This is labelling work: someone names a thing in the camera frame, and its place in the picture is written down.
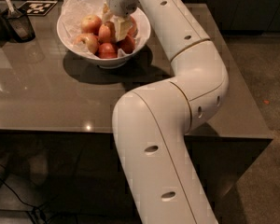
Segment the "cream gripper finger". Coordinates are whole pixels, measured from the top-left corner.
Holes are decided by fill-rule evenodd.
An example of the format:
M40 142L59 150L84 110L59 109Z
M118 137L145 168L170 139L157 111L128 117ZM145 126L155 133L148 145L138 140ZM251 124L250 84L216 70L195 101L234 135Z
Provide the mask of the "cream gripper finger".
M129 30L133 27L133 22L130 16L127 17L115 17L115 38L119 42L123 40L128 34Z
M102 12L102 23L106 23L111 21L113 18L113 13L111 12L110 8L108 7L107 3L103 5L103 12Z

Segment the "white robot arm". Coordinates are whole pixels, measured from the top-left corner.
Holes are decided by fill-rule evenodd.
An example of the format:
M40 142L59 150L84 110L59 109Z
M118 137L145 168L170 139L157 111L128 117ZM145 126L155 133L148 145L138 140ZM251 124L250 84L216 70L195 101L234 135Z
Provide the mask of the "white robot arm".
M143 224L218 224L184 136L212 118L229 76L209 35L181 0L106 0L116 15L145 11L173 77L125 93L113 134Z

